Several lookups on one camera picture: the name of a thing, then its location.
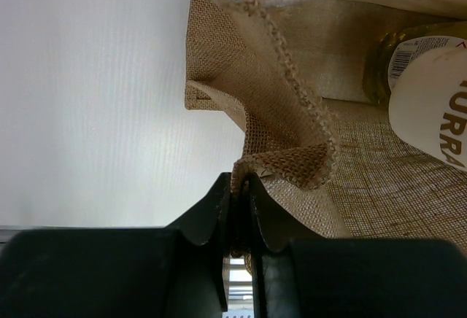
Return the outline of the round white jar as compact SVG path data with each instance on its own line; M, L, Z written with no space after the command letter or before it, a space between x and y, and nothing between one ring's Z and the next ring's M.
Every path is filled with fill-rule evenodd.
M396 81L390 126L407 144L466 170L466 49L437 48L411 62Z

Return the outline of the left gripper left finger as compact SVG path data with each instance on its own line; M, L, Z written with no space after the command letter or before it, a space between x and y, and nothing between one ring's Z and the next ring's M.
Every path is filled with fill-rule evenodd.
M223 313L228 299L225 260L231 175L221 173L207 194L167 227L176 232L166 313Z

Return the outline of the brown canvas tote bag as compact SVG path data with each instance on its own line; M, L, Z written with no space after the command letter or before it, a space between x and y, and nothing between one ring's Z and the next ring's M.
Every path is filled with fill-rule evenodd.
M444 239L466 250L466 170L398 138L363 92L391 32L466 22L466 0L190 0L185 105L243 131L231 191L257 175L332 238Z

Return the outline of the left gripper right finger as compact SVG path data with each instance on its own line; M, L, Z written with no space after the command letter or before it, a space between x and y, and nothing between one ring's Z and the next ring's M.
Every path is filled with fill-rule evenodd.
M301 317L290 243L321 236L280 206L258 177L249 178L249 207L255 316Z

